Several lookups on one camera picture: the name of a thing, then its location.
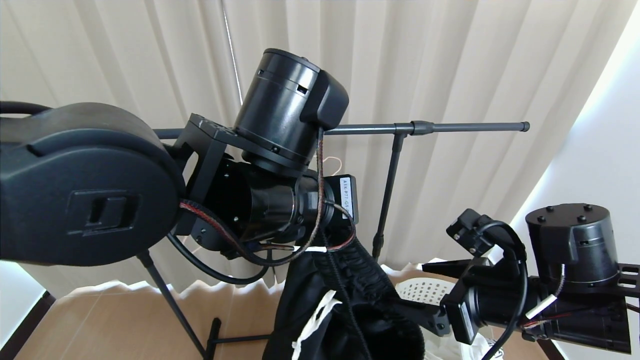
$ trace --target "white ribbon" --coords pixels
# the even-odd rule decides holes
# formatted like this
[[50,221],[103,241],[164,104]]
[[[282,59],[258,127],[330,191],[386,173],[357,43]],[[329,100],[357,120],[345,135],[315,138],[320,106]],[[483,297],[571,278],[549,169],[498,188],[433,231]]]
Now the white ribbon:
[[331,313],[331,310],[337,304],[341,304],[342,302],[334,299],[335,290],[329,290],[320,300],[318,307],[314,311],[314,314],[311,315],[309,321],[305,324],[300,332],[300,336],[298,336],[298,340],[293,341],[291,343],[291,347],[293,348],[293,356],[291,356],[291,360],[298,360],[300,358],[300,353],[302,352],[302,341],[307,339],[311,334],[313,334],[318,328],[324,318]]

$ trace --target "black fabric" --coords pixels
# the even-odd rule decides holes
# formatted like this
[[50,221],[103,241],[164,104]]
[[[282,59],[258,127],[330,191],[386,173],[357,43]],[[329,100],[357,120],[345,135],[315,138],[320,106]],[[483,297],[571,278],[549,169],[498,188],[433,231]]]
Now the black fabric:
[[[372,358],[422,360],[424,339],[420,328],[389,306],[388,299],[398,294],[377,262],[358,240],[333,254]],[[275,330],[263,360],[291,358],[292,342],[329,289],[337,291],[335,298],[344,302],[326,253],[308,252],[290,264]],[[300,359],[367,359],[344,304],[336,305],[320,328],[302,342]]]

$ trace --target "dark brown baseboard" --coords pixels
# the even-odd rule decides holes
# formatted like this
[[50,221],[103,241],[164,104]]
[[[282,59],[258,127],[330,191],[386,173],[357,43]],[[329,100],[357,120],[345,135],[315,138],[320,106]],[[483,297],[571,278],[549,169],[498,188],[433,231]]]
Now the dark brown baseboard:
[[22,323],[20,323],[20,326],[18,326],[13,335],[11,335],[11,338],[9,338],[2,349],[0,349],[0,359],[9,360],[18,355],[20,349],[22,349],[55,301],[56,298],[54,298],[48,291],[45,291],[40,300],[38,300]]
[[538,345],[545,352],[549,360],[566,360],[551,340],[538,340]]

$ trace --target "brown floor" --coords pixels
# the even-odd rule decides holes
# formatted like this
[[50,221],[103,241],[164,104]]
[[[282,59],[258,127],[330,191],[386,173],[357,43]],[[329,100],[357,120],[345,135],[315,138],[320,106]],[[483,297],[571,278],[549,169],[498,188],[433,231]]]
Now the brown floor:
[[[394,282],[422,272],[390,275]],[[279,288],[264,283],[235,290],[196,282],[178,298],[201,341],[214,317],[222,319],[221,337],[268,334],[273,329]],[[215,360],[260,359],[266,341],[219,345]],[[514,335],[506,359],[546,359],[535,343]],[[198,352],[161,294],[150,286],[131,290],[84,288],[56,301],[17,356],[45,359],[198,359]]]

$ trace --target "curtain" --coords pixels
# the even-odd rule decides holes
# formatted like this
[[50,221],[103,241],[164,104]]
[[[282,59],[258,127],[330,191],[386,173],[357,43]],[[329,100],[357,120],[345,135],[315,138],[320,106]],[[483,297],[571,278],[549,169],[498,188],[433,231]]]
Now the curtain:
[[[114,104],[154,128],[190,113],[231,125],[268,47],[308,58],[350,96],[343,124],[531,123],[527,133],[404,142],[381,263],[466,256],[444,233],[466,208],[510,222],[558,151],[636,0],[1,1],[0,98]],[[392,136],[328,136],[356,177],[371,248]],[[327,160],[327,172],[337,170]],[[189,248],[233,276],[258,269]],[[163,240],[152,255],[178,291],[208,278]],[[149,280],[135,259],[95,268],[23,265],[56,296]],[[277,268],[282,278],[286,268]],[[273,274],[266,279],[273,282]]]

